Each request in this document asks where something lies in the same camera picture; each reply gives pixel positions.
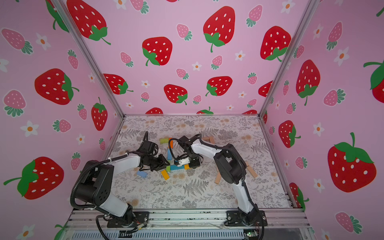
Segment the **light blue wooden block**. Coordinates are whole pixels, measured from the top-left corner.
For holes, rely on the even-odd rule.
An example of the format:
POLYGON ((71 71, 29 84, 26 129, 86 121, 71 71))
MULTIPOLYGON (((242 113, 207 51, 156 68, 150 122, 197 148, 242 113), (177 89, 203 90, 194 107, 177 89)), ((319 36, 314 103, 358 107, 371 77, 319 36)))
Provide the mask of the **light blue wooden block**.
POLYGON ((173 157, 172 157, 172 154, 171 154, 171 150, 168 149, 167 160, 168 160, 168 161, 171 161, 172 159, 173 159, 173 157))

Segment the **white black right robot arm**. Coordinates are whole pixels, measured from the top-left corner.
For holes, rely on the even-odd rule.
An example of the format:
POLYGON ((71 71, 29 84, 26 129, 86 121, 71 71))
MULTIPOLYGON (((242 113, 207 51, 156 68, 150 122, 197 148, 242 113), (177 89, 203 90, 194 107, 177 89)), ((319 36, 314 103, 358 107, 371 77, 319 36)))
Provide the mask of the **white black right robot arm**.
POLYGON ((245 226, 268 225, 265 213, 253 202, 246 184, 246 163, 231 144, 224 147, 202 140, 188 141, 183 146, 189 158, 208 157, 215 161, 221 177, 232 186, 238 200, 240 222, 245 226))

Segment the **teal wooden block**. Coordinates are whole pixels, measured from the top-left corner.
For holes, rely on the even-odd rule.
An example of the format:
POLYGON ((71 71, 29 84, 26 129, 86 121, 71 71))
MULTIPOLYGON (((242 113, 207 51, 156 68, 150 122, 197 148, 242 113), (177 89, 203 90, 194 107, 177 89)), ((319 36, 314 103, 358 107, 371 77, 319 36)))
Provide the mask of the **teal wooden block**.
POLYGON ((175 166, 175 165, 171 165, 171 167, 170 167, 170 171, 177 171, 177 170, 184 170, 184 169, 185 169, 185 165, 180 166, 180 167, 175 166))

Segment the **aluminium corner post right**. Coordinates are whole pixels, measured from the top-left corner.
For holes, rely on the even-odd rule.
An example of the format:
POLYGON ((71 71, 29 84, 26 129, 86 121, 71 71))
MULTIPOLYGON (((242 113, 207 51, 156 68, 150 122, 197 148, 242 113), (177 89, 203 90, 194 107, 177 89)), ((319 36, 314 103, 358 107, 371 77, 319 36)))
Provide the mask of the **aluminium corner post right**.
POLYGON ((295 31, 295 34, 292 37, 292 41, 290 43, 290 46, 288 47, 288 50, 285 53, 285 57, 283 58, 283 61, 278 68, 275 79, 272 82, 272 86, 271 86, 271 88, 267 94, 267 98, 265 100, 265 103, 263 104, 262 109, 258 115, 259 119, 263 118, 263 116, 264 116, 264 114, 265 114, 265 112, 266 112, 266 110, 270 104, 270 101, 272 100, 272 97, 274 96, 274 93, 275 93, 276 89, 278 88, 280 81, 283 78, 283 76, 287 70, 288 64, 290 63, 290 61, 294 55, 294 51, 295 51, 296 47, 299 45, 299 43, 300 43, 308 25, 309 25, 309 23, 311 22, 311 19, 313 18, 319 4, 320 4, 320 1, 318 1, 318 0, 311 0, 308 2, 307 7, 303 13, 303 16, 302 16, 301 20, 299 21, 299 24, 298 24, 298 27, 295 31))

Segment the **aluminium corner post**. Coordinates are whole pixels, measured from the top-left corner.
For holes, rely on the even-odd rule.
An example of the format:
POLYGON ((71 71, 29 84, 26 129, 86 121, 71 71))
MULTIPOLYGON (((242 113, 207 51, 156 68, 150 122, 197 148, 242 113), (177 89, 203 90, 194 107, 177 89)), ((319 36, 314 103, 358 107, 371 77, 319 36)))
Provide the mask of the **aluminium corner post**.
POLYGON ((72 17, 70 16, 70 13, 68 11, 68 8, 66 6, 66 1, 59 1, 59 0, 53 0, 54 6, 57 8, 57 11, 62 18, 64 24, 67 26, 70 34, 72 35, 74 41, 76 42, 77 46, 79 47, 80 51, 82 52, 82 55, 84 56, 86 62, 88 63, 89 67, 91 68, 93 74, 97 78, 99 84, 101 85, 102 89, 104 90, 105 94, 107 95, 109 101, 111 102, 112 106, 114 107, 115 111, 117 112, 118 116, 121 119, 125 118, 125 114, 120 107, 119 103, 117 102, 115 95, 113 94, 112 90, 110 89, 107 80, 105 79, 101 69, 99 68, 95 58, 92 55, 92 52, 88 48, 87 44, 84 41, 83 36, 79 32, 79 30, 76 27, 75 22, 73 21, 72 17))
POLYGON ((267 94, 267 98, 265 100, 265 103, 263 104, 262 109, 258 115, 259 119, 263 118, 263 116, 264 116, 264 114, 265 114, 265 112, 266 112, 266 110, 270 104, 270 101, 272 100, 272 97, 274 96, 274 93, 275 93, 276 89, 278 88, 280 81, 283 78, 283 76, 287 70, 288 64, 290 63, 290 61, 294 55, 294 51, 295 51, 296 47, 299 45, 299 43, 300 43, 308 25, 309 25, 309 23, 311 22, 311 19, 313 18, 319 4, 320 4, 320 1, 318 1, 318 0, 311 0, 308 2, 307 7, 303 13, 303 16, 302 16, 301 20, 299 21, 299 24, 298 24, 298 27, 295 31, 295 34, 292 37, 292 41, 290 43, 290 46, 288 47, 288 50, 285 53, 285 57, 283 58, 283 61, 278 68, 275 79, 272 82, 272 86, 271 86, 271 88, 267 94))

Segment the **natural wooden block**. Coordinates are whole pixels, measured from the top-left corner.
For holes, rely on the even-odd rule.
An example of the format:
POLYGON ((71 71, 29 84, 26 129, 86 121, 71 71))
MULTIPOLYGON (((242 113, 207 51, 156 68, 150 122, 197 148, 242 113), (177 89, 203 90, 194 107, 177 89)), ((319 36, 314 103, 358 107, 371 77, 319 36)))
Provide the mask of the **natural wooden block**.
POLYGON ((214 140, 214 137, 210 136, 209 139, 210 139, 210 143, 211 144, 215 144, 216 143, 215 140, 214 140))
POLYGON ((209 143, 211 142, 211 139, 209 137, 203 137, 202 140, 209 143))
POLYGON ((256 173, 256 171, 251 166, 247 166, 247 171, 251 174, 251 176, 253 178, 257 178, 258 177, 258 174, 256 173))
POLYGON ((219 185, 219 184, 220 184, 220 181, 221 181, 221 178, 222 178, 221 174, 220 174, 220 173, 217 173, 217 176, 216 176, 216 178, 215 178, 215 184, 219 185))

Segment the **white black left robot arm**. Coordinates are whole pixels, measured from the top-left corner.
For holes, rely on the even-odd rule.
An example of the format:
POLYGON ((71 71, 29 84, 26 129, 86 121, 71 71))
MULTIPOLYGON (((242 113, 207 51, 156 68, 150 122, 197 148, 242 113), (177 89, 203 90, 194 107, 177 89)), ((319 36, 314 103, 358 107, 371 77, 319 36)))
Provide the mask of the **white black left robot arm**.
POLYGON ((111 216, 123 226, 136 221, 133 207, 121 201, 111 193, 112 182, 116 175, 139 167, 148 166, 150 171, 162 171, 170 163, 162 155, 151 156, 137 151, 127 152, 105 161, 89 161, 77 179, 70 196, 71 206, 75 209, 92 208, 111 216))

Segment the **aluminium corner post left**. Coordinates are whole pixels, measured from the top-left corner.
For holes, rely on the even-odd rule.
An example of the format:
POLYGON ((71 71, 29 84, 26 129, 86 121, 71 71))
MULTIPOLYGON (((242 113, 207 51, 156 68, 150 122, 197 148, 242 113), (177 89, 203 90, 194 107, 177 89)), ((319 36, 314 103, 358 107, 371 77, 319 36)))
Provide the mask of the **aluminium corner post left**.
POLYGON ((70 16, 70 13, 68 11, 68 8, 66 6, 66 1, 59 1, 59 0, 53 0, 54 6, 57 8, 57 11, 62 18, 64 24, 67 26, 70 34, 72 35, 74 41, 76 42, 77 46, 79 47, 80 51, 82 52, 82 55, 84 56, 86 62, 88 63, 89 67, 91 68, 93 74, 97 78, 99 84, 101 85, 102 89, 104 90, 105 94, 107 95, 109 101, 111 102, 112 106, 114 107, 115 111, 117 112, 118 116, 121 119, 125 118, 125 114, 120 107, 119 103, 117 102, 115 95, 113 94, 112 90, 110 89, 107 80, 105 79, 101 69, 99 68, 95 58, 92 55, 92 52, 88 48, 87 44, 84 41, 83 36, 79 32, 79 30, 76 27, 75 22, 73 21, 72 17, 70 16))

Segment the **long yellow wooden block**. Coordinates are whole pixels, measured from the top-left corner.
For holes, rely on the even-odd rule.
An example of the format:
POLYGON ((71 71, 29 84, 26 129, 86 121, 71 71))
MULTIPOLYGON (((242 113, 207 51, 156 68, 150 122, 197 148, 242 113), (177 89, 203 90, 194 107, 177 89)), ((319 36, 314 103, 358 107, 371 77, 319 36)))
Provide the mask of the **long yellow wooden block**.
POLYGON ((169 176, 169 174, 168 174, 168 172, 166 170, 162 170, 161 171, 161 175, 163 176, 163 178, 165 180, 168 180, 170 178, 170 176, 169 176))

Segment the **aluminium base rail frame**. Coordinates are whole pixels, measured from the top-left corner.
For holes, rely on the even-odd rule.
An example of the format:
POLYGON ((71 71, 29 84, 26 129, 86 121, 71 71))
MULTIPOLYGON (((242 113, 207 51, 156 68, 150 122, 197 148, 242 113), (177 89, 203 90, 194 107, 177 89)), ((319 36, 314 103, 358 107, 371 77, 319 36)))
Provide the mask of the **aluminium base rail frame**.
POLYGON ((139 209, 137 223, 124 227, 98 211, 74 210, 61 240, 315 240, 300 209, 262 209, 245 225, 236 209, 139 209))

